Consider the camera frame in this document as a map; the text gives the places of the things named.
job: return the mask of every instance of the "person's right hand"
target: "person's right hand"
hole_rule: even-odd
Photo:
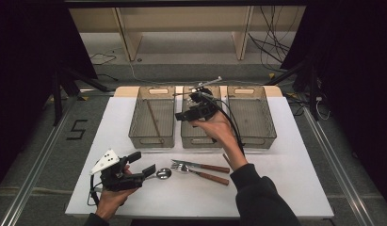
[[[216,139],[222,145],[229,157],[232,170],[237,170],[248,163],[237,145],[228,119],[222,112],[217,111],[208,121],[190,121],[189,123],[193,126],[199,126],[207,136]]]
[[[217,111],[208,121],[190,121],[189,123],[193,126],[199,126],[207,136],[218,142],[223,143],[226,139],[234,139],[231,125],[220,111]]]

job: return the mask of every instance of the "tabletop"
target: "tabletop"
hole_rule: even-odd
[[[120,88],[116,91],[117,96],[110,98],[66,214],[86,216],[95,211],[95,206],[87,205],[89,171],[109,148],[119,157],[142,152],[141,159],[131,164],[132,172],[142,171],[152,164],[157,169],[169,168],[171,159],[229,167],[222,156],[222,149],[184,149],[179,121],[175,124],[173,148],[136,150],[128,137],[136,97],[125,97],[131,95],[125,93],[133,92],[133,89],[137,91],[137,88]],[[269,89],[278,91],[278,88],[272,87],[266,91]],[[176,99],[176,111],[182,107],[181,99]],[[331,206],[286,99],[276,94],[268,95],[267,100],[278,136],[268,150],[246,150],[248,161],[255,165],[260,176],[266,175],[274,181],[278,192],[298,218],[332,218]],[[202,171],[229,178],[226,173]],[[167,180],[152,178],[144,181],[143,187],[119,208],[117,215],[128,218],[239,218],[235,195],[233,183],[224,186],[194,174],[174,171]]]

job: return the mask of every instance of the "clear plastic bin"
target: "clear plastic bin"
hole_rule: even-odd
[[[129,138],[136,149],[172,148],[175,87],[140,87]]]
[[[187,111],[191,106],[197,105],[195,102],[189,102],[189,94],[191,87],[184,87],[184,98],[182,101],[182,111]],[[213,96],[217,99],[220,99],[220,88],[219,86],[207,86],[207,89],[213,93]],[[220,148],[221,146],[217,142],[213,142],[204,131],[199,127],[193,127],[189,124],[188,121],[181,122],[181,138],[182,145],[185,149],[201,149],[201,148]]]
[[[228,103],[245,148],[269,149],[277,137],[264,87],[228,87]]]

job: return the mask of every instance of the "metal fork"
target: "metal fork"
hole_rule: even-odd
[[[221,184],[223,184],[225,186],[227,186],[229,184],[229,180],[228,179],[217,177],[217,176],[205,173],[205,172],[195,171],[193,169],[190,169],[187,165],[182,164],[182,163],[181,164],[173,163],[170,168],[174,169],[174,170],[182,171],[182,172],[192,172],[192,173],[195,173],[195,174],[197,174],[197,175],[199,175],[199,176],[201,176],[203,178],[206,178],[206,179],[214,181],[214,182],[221,183]]]

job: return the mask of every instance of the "spoon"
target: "spoon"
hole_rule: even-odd
[[[166,180],[171,175],[172,175],[172,171],[169,168],[163,168],[163,169],[159,169],[158,170],[158,172],[155,174],[155,177],[157,177],[160,180]]]

